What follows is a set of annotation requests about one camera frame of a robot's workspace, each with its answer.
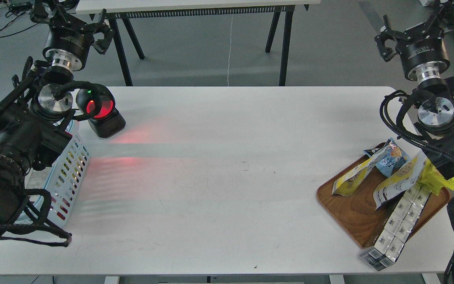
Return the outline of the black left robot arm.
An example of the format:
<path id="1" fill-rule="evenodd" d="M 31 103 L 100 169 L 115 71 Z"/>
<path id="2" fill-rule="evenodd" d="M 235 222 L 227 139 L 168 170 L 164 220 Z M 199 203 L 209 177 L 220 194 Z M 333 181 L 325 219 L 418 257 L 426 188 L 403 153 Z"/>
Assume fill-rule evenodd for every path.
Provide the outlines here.
<path id="1" fill-rule="evenodd" d="M 23 76 L 12 81 L 14 90 L 0 102 L 0 240 L 5 233 L 16 241 L 41 244 L 24 238 L 36 231 L 62 239 L 45 246 L 67 247 L 71 234 L 49 217 L 52 194 L 44 188 L 27 189 L 24 180 L 33 170 L 58 162 L 73 143 L 67 127 L 73 121 L 88 121 L 98 137 L 110 137 L 125 127 L 110 90 L 99 83 L 75 81 L 90 47 L 99 54 L 108 50 L 115 31 L 106 23 L 106 9 L 96 22 L 86 23 L 66 10 L 67 0 L 37 0 L 30 18 L 49 26 L 43 50 L 45 60 L 26 61 Z"/>

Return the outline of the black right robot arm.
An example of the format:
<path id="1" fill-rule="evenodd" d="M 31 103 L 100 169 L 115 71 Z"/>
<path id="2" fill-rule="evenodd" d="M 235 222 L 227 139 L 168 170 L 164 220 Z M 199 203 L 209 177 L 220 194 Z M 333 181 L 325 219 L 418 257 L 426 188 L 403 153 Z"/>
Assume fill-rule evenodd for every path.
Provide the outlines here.
<path id="1" fill-rule="evenodd" d="M 398 90 L 384 98 L 380 116 L 384 124 L 413 146 L 420 148 L 437 171 L 454 178 L 454 76 L 443 78 L 450 61 L 444 34 L 454 31 L 454 0 L 436 0 L 427 21 L 405 31 L 383 27 L 374 40 L 386 62 L 400 56 L 407 80 L 418 86 L 407 94 Z M 454 197 L 447 203 L 454 231 Z M 443 274 L 443 283 L 454 283 L 454 251 Z"/>

